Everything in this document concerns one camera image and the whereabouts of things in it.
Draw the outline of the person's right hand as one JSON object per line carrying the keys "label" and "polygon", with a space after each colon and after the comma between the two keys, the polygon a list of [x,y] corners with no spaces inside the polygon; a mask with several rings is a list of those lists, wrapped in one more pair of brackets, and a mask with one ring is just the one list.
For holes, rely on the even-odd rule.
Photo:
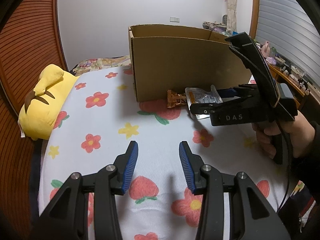
{"label": "person's right hand", "polygon": [[[301,157],[310,150],[315,138],[315,129],[302,113],[298,112],[295,121],[281,121],[280,126],[284,132],[290,135],[294,158]],[[257,141],[264,153],[273,159],[277,150],[271,144],[271,137],[281,133],[279,125],[274,121],[268,123],[266,127],[262,129],[257,123],[252,123],[252,128],[256,133]]]}

